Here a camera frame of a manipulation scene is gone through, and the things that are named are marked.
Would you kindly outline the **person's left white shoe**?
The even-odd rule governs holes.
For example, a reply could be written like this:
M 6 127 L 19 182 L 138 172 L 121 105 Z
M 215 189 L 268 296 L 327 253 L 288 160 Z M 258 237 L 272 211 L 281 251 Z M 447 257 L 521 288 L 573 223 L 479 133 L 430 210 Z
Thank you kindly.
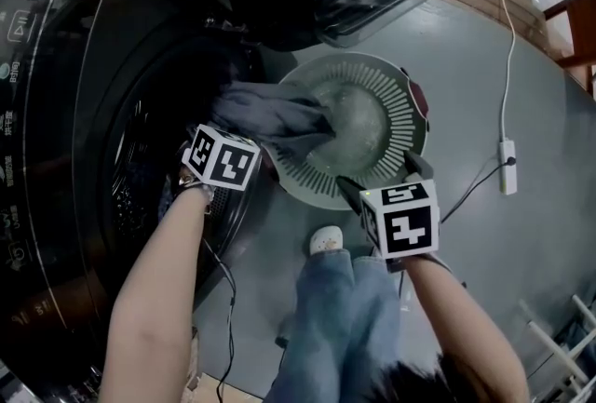
M 320 252 L 342 249 L 343 241 L 343 232 L 340 227 L 335 225 L 322 227 L 310 238 L 309 254 L 313 256 Z

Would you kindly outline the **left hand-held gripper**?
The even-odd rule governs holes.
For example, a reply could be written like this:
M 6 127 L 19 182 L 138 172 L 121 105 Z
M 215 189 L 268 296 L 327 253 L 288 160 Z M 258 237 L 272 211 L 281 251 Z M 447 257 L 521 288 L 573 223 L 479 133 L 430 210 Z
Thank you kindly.
M 203 183 L 244 191 L 260 157 L 260 147 L 252 140 L 199 125 L 182 162 Z

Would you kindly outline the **wooden sink cabinet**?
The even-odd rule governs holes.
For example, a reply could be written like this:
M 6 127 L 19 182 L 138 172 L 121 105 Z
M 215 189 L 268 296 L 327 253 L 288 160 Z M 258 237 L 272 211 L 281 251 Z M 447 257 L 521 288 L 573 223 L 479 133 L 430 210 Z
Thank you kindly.
M 562 13 L 568 17 L 572 36 L 573 54 L 555 62 L 564 70 L 583 69 L 585 79 L 580 82 L 586 92 L 596 100 L 596 0 L 562 0 L 544 11 L 545 20 Z

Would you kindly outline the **person's blue jeans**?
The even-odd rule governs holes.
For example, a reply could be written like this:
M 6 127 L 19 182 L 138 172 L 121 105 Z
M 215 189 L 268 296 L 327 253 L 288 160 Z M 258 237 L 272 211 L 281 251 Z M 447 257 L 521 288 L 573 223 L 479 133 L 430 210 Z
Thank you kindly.
M 264 403 L 370 403 L 398 357 L 400 298 L 386 263 L 346 249 L 310 256 L 285 356 Z

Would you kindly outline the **white frame rack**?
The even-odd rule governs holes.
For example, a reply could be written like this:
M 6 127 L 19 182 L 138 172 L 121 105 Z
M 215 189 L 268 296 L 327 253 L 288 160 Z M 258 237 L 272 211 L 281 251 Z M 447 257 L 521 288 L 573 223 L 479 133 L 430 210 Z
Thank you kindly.
M 574 294 L 557 332 L 547 329 L 526 302 L 520 308 L 544 357 L 527 377 L 532 403 L 596 403 L 596 301 Z

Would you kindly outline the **person's left forearm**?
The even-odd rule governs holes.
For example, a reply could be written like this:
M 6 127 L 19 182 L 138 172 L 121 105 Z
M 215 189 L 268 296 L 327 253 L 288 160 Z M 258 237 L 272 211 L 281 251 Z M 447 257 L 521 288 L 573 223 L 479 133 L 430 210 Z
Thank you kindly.
M 183 191 L 143 247 L 111 313 L 99 403 L 180 403 L 209 195 Z

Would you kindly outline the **green laundry basket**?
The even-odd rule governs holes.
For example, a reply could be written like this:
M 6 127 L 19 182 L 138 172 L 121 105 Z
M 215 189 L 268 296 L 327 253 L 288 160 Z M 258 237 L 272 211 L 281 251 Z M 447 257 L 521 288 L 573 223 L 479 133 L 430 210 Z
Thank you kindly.
M 303 63 L 282 78 L 328 108 L 333 140 L 296 159 L 278 147 L 269 153 L 281 188 L 307 205 L 347 210 L 336 179 L 364 188 L 398 181 L 405 155 L 426 147 L 428 105 L 404 69 L 360 52 L 331 54 Z

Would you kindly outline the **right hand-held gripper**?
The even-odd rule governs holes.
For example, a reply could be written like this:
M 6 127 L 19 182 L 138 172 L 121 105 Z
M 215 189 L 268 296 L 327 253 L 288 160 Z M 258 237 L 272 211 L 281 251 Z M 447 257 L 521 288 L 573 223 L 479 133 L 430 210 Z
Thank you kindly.
M 336 185 L 360 214 L 371 242 L 386 260 L 434 252 L 439 248 L 440 208 L 434 169 L 419 154 L 404 153 L 403 184 L 364 190 L 345 176 Z

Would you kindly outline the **dark grey garment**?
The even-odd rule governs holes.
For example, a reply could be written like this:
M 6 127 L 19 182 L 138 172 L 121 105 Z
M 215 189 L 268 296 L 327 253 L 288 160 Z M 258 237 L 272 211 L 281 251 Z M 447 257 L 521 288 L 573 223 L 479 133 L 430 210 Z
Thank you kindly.
M 211 121 L 303 160 L 335 138 L 331 110 L 292 83 L 232 82 L 220 87 Z

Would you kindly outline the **black washing machine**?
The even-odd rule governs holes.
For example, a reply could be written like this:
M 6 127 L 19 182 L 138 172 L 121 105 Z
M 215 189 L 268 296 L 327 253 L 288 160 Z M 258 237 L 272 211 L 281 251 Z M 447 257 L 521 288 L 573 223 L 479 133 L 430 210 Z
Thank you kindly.
M 0 0 L 0 381 L 96 403 L 177 151 L 260 61 L 226 0 Z

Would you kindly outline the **person's right forearm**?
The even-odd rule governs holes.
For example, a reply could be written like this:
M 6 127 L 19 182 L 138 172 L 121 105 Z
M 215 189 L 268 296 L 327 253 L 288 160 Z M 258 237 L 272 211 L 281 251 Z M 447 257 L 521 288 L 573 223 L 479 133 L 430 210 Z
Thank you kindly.
M 529 403 L 520 359 L 502 331 L 445 267 L 420 256 L 403 260 L 442 354 L 485 403 Z

